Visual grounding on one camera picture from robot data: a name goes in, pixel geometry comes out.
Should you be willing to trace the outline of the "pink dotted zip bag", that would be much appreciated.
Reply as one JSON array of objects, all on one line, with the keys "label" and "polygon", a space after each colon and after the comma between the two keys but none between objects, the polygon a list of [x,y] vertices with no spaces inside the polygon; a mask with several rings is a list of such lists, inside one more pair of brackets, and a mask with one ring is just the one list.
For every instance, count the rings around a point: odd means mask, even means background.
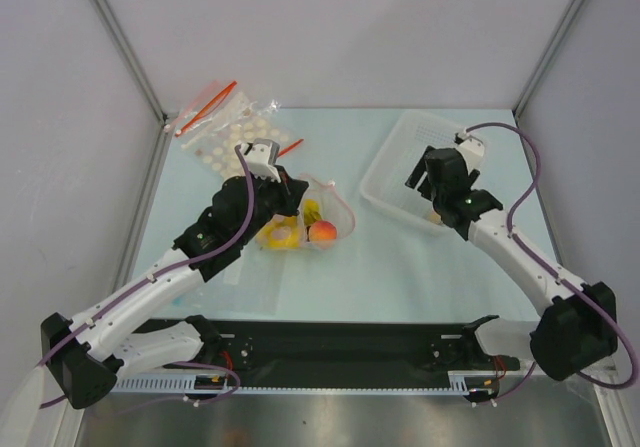
[{"label": "pink dotted zip bag", "polygon": [[275,251],[327,250],[355,229],[355,215],[333,181],[324,183],[302,174],[309,184],[296,216],[276,215],[256,235],[256,243]]}]

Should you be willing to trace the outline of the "white perforated plastic basket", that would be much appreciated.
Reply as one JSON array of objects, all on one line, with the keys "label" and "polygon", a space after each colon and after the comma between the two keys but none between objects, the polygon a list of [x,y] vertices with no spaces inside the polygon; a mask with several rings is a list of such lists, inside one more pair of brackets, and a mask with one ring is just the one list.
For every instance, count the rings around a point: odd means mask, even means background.
[{"label": "white perforated plastic basket", "polygon": [[387,217],[431,235],[452,230],[429,222],[432,204],[405,181],[427,146],[454,147],[454,137],[464,127],[426,111],[404,112],[375,155],[360,184],[360,193]]}]

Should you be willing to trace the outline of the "red orange peach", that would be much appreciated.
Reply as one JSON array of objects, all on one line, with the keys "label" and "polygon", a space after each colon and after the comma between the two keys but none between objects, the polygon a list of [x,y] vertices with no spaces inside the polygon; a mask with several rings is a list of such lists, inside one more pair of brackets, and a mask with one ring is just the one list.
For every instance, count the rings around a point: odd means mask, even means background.
[{"label": "red orange peach", "polygon": [[333,242],[337,239],[337,234],[337,228],[326,220],[318,220],[308,229],[310,242]]}]

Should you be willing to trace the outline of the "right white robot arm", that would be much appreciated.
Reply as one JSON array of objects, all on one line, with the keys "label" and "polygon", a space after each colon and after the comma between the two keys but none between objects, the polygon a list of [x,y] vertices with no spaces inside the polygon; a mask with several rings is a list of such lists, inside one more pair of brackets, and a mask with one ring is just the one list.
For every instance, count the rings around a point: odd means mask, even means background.
[{"label": "right white robot arm", "polygon": [[586,284],[534,248],[524,250],[507,213],[488,191],[473,187],[481,152],[465,141],[453,148],[425,149],[406,186],[432,203],[443,224],[488,255],[525,294],[539,319],[507,321],[488,316],[461,343],[463,360],[484,368],[496,356],[535,361],[563,381],[613,354],[618,346],[607,319],[616,299],[604,283]]}]

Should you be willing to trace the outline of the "beige garlic bulb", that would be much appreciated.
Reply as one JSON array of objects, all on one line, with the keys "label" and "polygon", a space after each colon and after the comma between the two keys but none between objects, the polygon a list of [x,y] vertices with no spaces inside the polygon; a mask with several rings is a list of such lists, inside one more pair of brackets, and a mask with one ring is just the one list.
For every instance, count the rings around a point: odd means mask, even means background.
[{"label": "beige garlic bulb", "polygon": [[426,219],[427,219],[429,222],[431,222],[431,223],[433,223],[433,224],[435,224],[435,225],[442,225],[442,224],[443,224],[442,219],[441,219],[441,216],[440,216],[438,213],[436,213],[435,211],[431,211],[431,212],[427,215]]}]

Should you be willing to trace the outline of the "yellow banana bunch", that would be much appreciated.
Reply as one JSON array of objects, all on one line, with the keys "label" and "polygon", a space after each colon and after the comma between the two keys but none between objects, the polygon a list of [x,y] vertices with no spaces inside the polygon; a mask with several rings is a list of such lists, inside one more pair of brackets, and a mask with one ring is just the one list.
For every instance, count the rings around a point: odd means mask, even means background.
[{"label": "yellow banana bunch", "polygon": [[301,214],[296,216],[274,215],[258,232],[256,242],[272,250],[298,249],[308,243],[308,231],[322,220],[320,205],[312,199],[302,204]]}]

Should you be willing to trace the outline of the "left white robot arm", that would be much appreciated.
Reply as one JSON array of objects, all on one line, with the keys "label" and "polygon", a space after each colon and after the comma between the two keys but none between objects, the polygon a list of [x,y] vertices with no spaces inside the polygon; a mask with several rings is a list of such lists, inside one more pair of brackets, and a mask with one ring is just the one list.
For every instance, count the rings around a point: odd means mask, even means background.
[{"label": "left white robot arm", "polygon": [[54,313],[42,322],[41,363],[73,408],[95,404],[131,375],[182,362],[208,367],[223,361],[221,336],[201,315],[162,330],[137,330],[238,260],[274,216],[298,214],[309,184],[283,167],[277,172],[277,181],[253,174],[227,179],[144,275],[70,319]]}]

